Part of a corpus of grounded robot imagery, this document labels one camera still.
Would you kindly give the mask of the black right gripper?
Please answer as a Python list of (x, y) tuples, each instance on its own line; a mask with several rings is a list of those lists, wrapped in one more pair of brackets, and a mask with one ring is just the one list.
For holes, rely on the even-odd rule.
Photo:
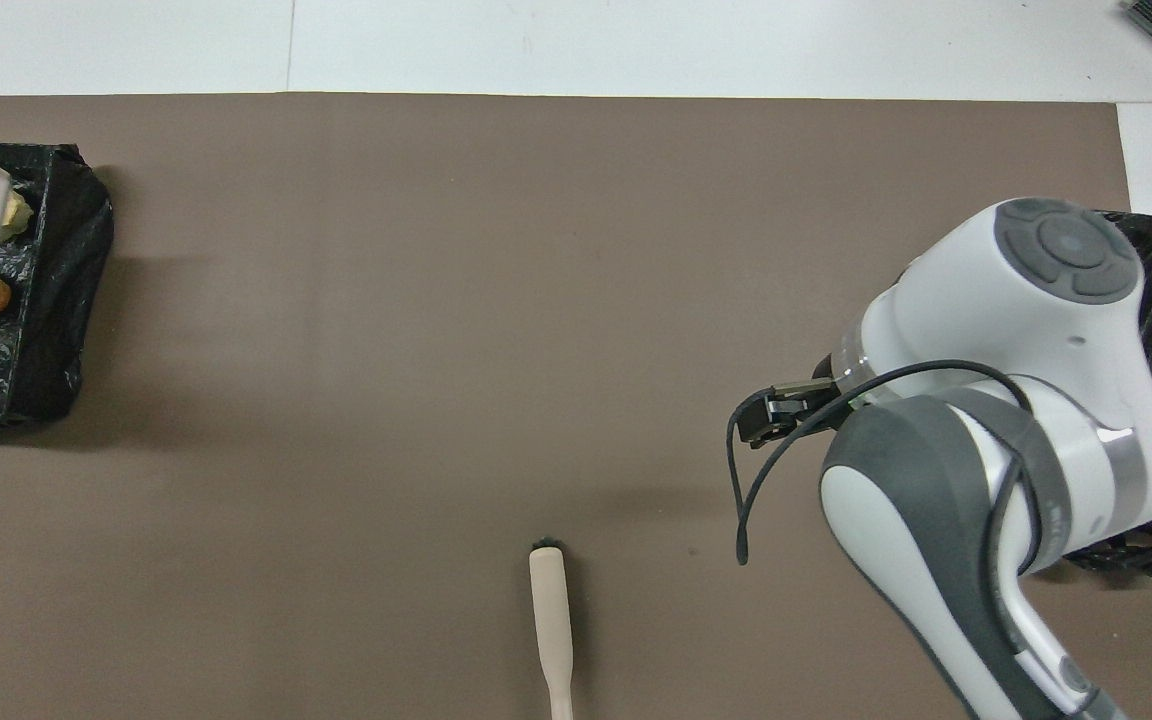
[(781, 406), (748, 406), (741, 410), (740, 441), (748, 446), (764, 446), (773, 439), (783, 438), (840, 396), (833, 359), (826, 355), (805, 381), (783, 382), (781, 388), (761, 388), (751, 393), (749, 404), (781, 401)]

